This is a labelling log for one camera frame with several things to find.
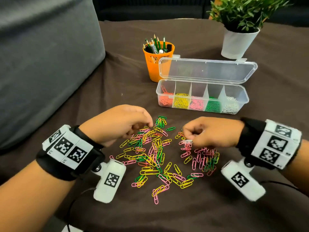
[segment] forearm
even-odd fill
[[[33,161],[0,186],[1,229],[6,232],[40,230],[74,183],[53,177]]]
[[[309,196],[309,141],[302,140],[297,156],[282,174]]]

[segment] hand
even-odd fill
[[[135,130],[152,127],[152,117],[142,107],[119,105],[80,125],[79,129],[96,143],[110,146],[116,139],[128,139]]]
[[[215,117],[199,117],[183,128],[186,139],[195,147],[234,147],[238,144],[244,123]]]

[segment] box lid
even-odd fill
[[[162,78],[242,84],[257,69],[255,62],[167,58],[159,60]]]

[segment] potted plant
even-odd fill
[[[240,59],[263,27],[263,23],[289,0],[220,0],[221,5],[211,2],[208,11],[212,19],[226,28],[221,55]]]

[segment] white flower pot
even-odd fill
[[[238,33],[225,29],[221,55],[229,59],[242,58],[259,32]]]

